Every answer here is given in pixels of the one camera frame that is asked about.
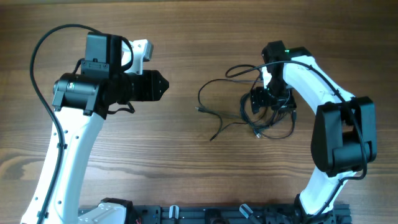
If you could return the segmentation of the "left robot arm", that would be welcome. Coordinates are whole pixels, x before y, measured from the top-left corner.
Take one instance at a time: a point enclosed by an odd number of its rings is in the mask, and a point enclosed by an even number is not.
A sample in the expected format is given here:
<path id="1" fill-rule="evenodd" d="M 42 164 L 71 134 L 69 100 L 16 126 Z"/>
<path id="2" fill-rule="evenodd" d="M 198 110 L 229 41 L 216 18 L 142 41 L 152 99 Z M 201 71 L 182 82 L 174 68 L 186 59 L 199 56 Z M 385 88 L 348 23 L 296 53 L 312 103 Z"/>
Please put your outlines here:
<path id="1" fill-rule="evenodd" d="M 105 198 L 96 208 L 78 214 L 88 159 L 109 107 L 134 112 L 135 101 L 159 101 L 169 87 L 157 70 L 146 70 L 152 58 L 149 40 L 90 32 L 85 56 L 53 86 L 47 110 L 52 136 L 39 182 L 22 223 L 134 223 L 132 202 Z"/>

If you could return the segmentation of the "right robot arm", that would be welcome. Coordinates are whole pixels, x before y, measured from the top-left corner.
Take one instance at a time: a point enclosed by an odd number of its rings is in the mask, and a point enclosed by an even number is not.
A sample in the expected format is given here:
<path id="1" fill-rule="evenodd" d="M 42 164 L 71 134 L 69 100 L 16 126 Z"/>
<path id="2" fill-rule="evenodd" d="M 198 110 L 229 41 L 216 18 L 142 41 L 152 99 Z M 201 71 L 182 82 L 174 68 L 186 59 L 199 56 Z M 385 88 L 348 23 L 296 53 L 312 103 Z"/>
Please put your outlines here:
<path id="1" fill-rule="evenodd" d="M 362 180 L 375 160 L 376 115 L 373 101 L 355 97 L 337 85 L 305 48 L 288 49 L 283 41 L 269 42 L 258 66 L 264 85 L 251 90 L 252 113 L 270 108 L 293 113 L 294 90 L 315 114 L 310 145 L 315 168 L 297 195 L 293 221 L 324 222 L 336 213 L 333 205 L 345 183 Z"/>

